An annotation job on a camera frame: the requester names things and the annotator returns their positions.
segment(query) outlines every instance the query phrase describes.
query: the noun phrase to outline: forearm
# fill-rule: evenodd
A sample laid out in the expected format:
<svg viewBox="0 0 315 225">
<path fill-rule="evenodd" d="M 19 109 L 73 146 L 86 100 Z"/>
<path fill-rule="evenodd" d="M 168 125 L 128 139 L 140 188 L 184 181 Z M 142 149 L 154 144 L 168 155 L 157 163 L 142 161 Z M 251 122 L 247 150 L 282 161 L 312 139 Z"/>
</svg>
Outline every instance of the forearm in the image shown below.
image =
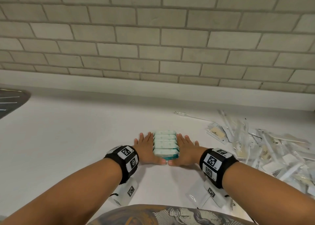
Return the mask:
<svg viewBox="0 0 315 225">
<path fill-rule="evenodd" d="M 66 177 L 5 219 L 3 225 L 86 224 L 121 179 L 120 166 L 102 159 Z"/>
<path fill-rule="evenodd" d="M 286 183 L 242 163 L 224 173 L 226 192 L 260 225 L 315 224 L 315 201 Z"/>
</svg>

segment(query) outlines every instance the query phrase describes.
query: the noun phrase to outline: right hand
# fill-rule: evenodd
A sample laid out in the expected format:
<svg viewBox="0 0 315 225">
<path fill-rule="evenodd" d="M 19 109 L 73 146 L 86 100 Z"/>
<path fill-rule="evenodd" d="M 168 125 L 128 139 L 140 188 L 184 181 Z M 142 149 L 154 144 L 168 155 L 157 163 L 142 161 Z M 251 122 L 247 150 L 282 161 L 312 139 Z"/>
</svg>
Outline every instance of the right hand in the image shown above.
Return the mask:
<svg viewBox="0 0 315 225">
<path fill-rule="evenodd" d="M 184 138 L 182 134 L 177 134 L 176 137 L 180 154 L 177 159 L 169 160 L 168 165 L 181 166 L 195 163 L 199 164 L 200 157 L 208 148 L 200 147 L 198 141 L 195 141 L 194 145 L 188 135 L 185 135 Z"/>
</svg>

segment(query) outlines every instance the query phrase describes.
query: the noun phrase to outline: left hand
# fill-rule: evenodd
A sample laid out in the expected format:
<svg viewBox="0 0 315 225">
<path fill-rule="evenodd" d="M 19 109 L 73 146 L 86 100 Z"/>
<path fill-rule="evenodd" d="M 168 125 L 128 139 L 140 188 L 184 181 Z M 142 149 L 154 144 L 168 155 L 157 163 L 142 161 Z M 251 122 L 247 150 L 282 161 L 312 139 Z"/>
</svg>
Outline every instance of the left hand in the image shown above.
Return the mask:
<svg viewBox="0 0 315 225">
<path fill-rule="evenodd" d="M 153 154 L 153 134 L 151 132 L 146 137 L 140 133 L 140 138 L 135 139 L 133 148 L 138 153 L 141 163 L 166 164 L 165 159 Z"/>
</svg>

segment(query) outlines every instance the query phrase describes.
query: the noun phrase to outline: hand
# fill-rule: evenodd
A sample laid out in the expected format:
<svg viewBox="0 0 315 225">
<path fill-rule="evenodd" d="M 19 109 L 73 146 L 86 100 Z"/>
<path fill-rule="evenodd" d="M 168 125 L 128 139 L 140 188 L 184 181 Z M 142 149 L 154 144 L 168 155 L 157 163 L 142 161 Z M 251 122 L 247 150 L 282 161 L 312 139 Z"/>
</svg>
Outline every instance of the hand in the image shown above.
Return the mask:
<svg viewBox="0 0 315 225">
<path fill-rule="evenodd" d="M 166 164 L 165 159 L 153 154 L 153 134 L 151 132 L 146 137 L 140 133 L 140 138 L 135 139 L 133 148 L 138 153 L 141 163 Z"/>
<path fill-rule="evenodd" d="M 185 138 L 181 134 L 177 134 L 177 144 L 179 146 L 179 158 L 169 160 L 168 165 L 180 166 L 180 165 L 192 165 L 199 164 L 200 157 L 207 149 L 199 146 L 199 142 L 195 141 L 195 145 L 191 142 L 188 135 Z"/>
</svg>

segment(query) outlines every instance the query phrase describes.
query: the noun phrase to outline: stack of wet wipes packs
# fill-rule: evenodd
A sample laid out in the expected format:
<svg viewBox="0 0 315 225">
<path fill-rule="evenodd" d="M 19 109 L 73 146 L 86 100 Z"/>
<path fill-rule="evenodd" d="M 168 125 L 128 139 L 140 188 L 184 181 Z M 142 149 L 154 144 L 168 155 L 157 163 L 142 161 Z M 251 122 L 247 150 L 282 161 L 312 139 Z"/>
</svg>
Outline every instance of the stack of wet wipes packs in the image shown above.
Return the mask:
<svg viewBox="0 0 315 225">
<path fill-rule="evenodd" d="M 153 153 L 165 160 L 175 159 L 179 156 L 176 131 L 161 130 L 153 133 Z"/>
</svg>

